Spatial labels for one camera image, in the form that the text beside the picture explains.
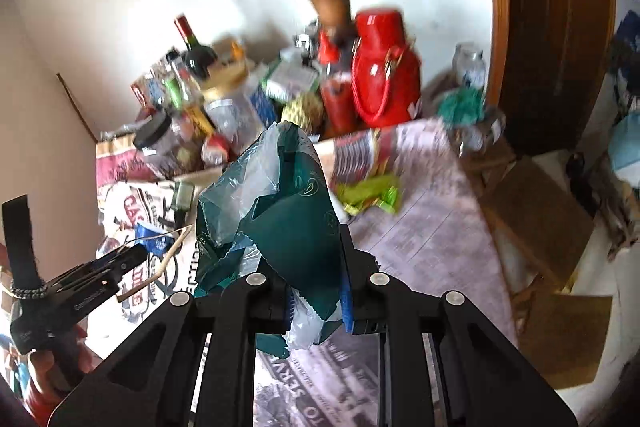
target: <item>glass bottle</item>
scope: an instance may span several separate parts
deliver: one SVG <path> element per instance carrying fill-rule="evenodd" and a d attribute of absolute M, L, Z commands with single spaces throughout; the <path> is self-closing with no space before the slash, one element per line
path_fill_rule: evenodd
<path fill-rule="evenodd" d="M 506 124 L 507 118 L 500 109 L 487 107 L 484 120 L 450 131 L 452 145 L 460 157 L 471 153 L 483 154 L 502 136 Z"/>
<path fill-rule="evenodd" d="M 198 42 L 184 14 L 178 15 L 174 23 L 187 45 L 187 51 L 182 56 L 184 63 L 196 79 L 206 80 L 209 78 L 207 68 L 218 60 L 218 55 L 209 46 L 203 46 Z"/>
<path fill-rule="evenodd" d="M 175 74 L 175 78 L 178 79 L 178 83 L 180 84 L 180 93 L 184 107 L 200 105 L 202 102 L 200 86 L 193 80 L 182 58 L 179 56 L 174 58 L 174 60 L 171 61 L 171 68 Z"/>
<path fill-rule="evenodd" d="M 453 55 L 453 71 L 460 86 L 486 90 L 486 64 L 482 50 L 473 42 L 460 42 Z"/>

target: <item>screw head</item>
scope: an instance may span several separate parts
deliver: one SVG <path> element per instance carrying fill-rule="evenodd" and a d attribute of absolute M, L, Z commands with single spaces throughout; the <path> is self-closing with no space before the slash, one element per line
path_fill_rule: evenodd
<path fill-rule="evenodd" d="M 384 286 L 385 284 L 389 284 L 390 281 L 389 276 L 383 272 L 372 273 L 369 280 L 376 286 Z"/>
<path fill-rule="evenodd" d="M 189 302 L 189 295 L 190 294 L 187 292 L 176 292 L 171 295 L 169 302 L 171 302 L 171 304 L 173 304 L 174 306 L 184 306 L 185 304 L 187 304 L 187 302 Z"/>
<path fill-rule="evenodd" d="M 460 292 L 449 292 L 445 298 L 449 304 L 453 304 L 454 306 L 460 306 L 460 304 L 465 301 L 465 296 Z"/>
<path fill-rule="evenodd" d="M 264 274 L 260 272 L 250 273 L 248 276 L 246 276 L 246 281 L 251 286 L 260 286 L 261 284 L 264 284 L 266 280 L 267 277 L 265 277 Z"/>

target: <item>black strap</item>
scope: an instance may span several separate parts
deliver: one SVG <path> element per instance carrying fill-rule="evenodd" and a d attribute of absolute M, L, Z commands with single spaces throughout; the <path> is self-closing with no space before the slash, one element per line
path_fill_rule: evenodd
<path fill-rule="evenodd" d="M 42 286 L 31 242 L 31 214 L 27 196 L 2 204 L 4 238 L 14 285 L 21 290 Z"/>

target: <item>terracotta pot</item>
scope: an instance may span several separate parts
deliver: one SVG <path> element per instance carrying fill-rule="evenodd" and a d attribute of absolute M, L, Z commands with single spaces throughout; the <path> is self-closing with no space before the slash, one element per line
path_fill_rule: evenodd
<path fill-rule="evenodd" d="M 351 25 L 350 0 L 310 0 L 320 24 L 325 28 L 340 28 Z"/>

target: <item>glass jar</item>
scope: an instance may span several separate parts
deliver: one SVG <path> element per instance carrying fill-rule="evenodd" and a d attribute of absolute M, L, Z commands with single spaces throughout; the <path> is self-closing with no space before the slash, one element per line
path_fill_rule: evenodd
<path fill-rule="evenodd" d="M 202 166 L 202 140 L 198 138 L 193 122 L 183 116 L 172 118 L 165 111 L 157 112 L 136 133 L 133 145 L 149 168 L 164 179 L 196 171 Z"/>
<path fill-rule="evenodd" d="M 473 42 L 461 42 L 456 46 L 453 55 L 453 72 L 460 86 L 472 87 L 484 91 L 486 89 L 486 64 L 482 58 L 482 50 Z"/>
<path fill-rule="evenodd" d="M 457 127 L 450 132 L 453 147 L 460 157 L 471 153 L 484 154 L 504 133 L 507 118 L 497 107 L 487 107 L 484 120 L 473 125 Z"/>
<path fill-rule="evenodd" d="M 246 78 L 245 65 L 234 64 L 223 70 L 210 71 L 210 80 L 202 89 L 207 116 L 237 155 L 241 155 L 265 130 L 247 96 Z"/>

